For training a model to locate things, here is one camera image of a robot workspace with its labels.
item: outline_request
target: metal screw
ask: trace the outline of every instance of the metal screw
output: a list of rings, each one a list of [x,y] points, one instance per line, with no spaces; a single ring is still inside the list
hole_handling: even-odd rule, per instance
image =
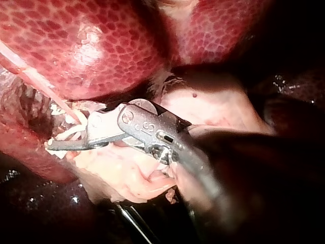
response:
[[[152,149],[152,155],[155,159],[157,159],[162,164],[169,164],[168,156],[169,150],[165,146],[155,146]]]
[[[122,121],[125,123],[125,124],[130,124],[131,121],[133,120],[134,116],[133,116],[133,113],[130,112],[130,111],[126,111],[123,115],[122,115]]]

